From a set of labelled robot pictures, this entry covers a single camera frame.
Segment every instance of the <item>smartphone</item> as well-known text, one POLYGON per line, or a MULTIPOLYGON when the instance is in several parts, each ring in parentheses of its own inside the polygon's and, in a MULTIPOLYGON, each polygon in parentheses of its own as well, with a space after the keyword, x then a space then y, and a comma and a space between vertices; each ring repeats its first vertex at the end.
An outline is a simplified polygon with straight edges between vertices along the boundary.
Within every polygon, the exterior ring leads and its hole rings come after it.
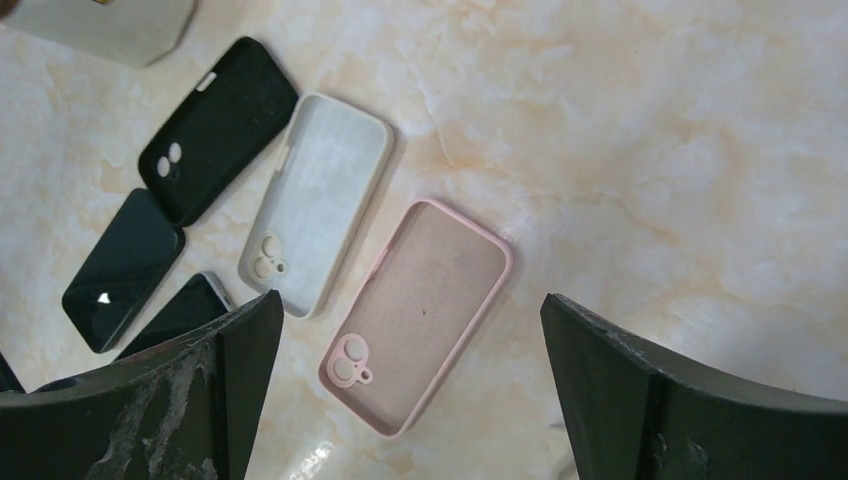
POLYGON ((186 282, 115 361, 206 325, 233 307, 215 274, 198 273, 186 282))
POLYGON ((133 190, 62 295, 62 308, 95 353, 115 345, 184 246, 183 231, 149 192, 133 190))

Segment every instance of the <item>dark curved bracket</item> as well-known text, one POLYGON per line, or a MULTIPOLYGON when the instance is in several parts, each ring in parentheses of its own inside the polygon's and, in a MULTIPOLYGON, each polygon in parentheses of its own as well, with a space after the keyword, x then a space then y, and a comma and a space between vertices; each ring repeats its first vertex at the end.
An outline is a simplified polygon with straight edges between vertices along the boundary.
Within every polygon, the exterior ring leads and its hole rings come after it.
POLYGON ((0 393, 0 477, 244 478, 282 326, 272 291, 116 363, 0 393))
POLYGON ((710 368, 561 295, 541 314, 581 480, 848 478, 848 403, 710 368))

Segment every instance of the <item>silicone phone case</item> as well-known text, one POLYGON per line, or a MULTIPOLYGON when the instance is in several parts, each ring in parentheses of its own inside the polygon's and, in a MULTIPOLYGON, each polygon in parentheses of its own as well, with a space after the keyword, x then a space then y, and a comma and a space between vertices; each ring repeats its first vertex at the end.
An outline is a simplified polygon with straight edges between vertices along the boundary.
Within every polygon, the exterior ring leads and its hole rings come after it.
POLYGON ((291 118, 297 93, 256 40, 242 37, 153 137, 138 171, 160 209, 191 225, 291 118))
POLYGON ((415 202, 319 367, 321 384, 394 438, 409 429, 512 269, 503 240, 433 199, 415 202))
POLYGON ((393 143, 384 122, 305 95, 242 251, 242 280, 260 293, 278 290, 293 317, 317 313, 393 143))

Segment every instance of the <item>white scuff mark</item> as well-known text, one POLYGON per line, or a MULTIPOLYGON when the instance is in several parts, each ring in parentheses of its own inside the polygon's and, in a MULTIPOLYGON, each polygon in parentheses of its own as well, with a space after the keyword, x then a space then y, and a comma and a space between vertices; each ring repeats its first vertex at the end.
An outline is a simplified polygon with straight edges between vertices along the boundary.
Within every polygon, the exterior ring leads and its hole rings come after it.
POLYGON ((205 377, 204 369, 208 370, 208 364, 213 361, 212 350, 201 347, 186 356, 165 374, 165 378, 171 385, 170 404, 168 411, 159 423, 159 434, 156 435, 151 445, 153 453, 147 461, 147 471, 151 477, 155 478, 160 473, 159 470, 168 447, 168 440, 183 422, 188 406, 188 394, 195 372, 201 369, 205 377))
POLYGON ((94 462, 85 474, 85 479, 123 478, 132 460, 135 436, 144 418, 144 412, 156 393, 159 377, 139 385, 132 402, 118 416, 109 434, 109 446, 100 460, 94 462))

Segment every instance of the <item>phone case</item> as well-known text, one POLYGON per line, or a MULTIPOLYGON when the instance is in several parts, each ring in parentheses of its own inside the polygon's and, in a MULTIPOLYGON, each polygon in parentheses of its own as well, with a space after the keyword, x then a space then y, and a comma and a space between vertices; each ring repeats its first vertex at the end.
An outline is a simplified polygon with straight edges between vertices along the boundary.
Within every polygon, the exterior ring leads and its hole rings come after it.
POLYGON ((377 118, 305 95, 242 251, 242 280, 259 293, 278 290, 293 317, 315 315, 393 143, 391 127, 377 118))
POLYGON ((503 240, 443 203, 415 202, 319 367, 321 384, 378 434, 410 428, 512 269, 503 240))
POLYGON ((62 308, 95 353, 112 348, 185 246, 147 190, 124 201, 62 295, 62 308))
POLYGON ((280 133, 297 93, 256 40, 242 37, 153 137, 138 171, 168 220, 191 225, 280 133))

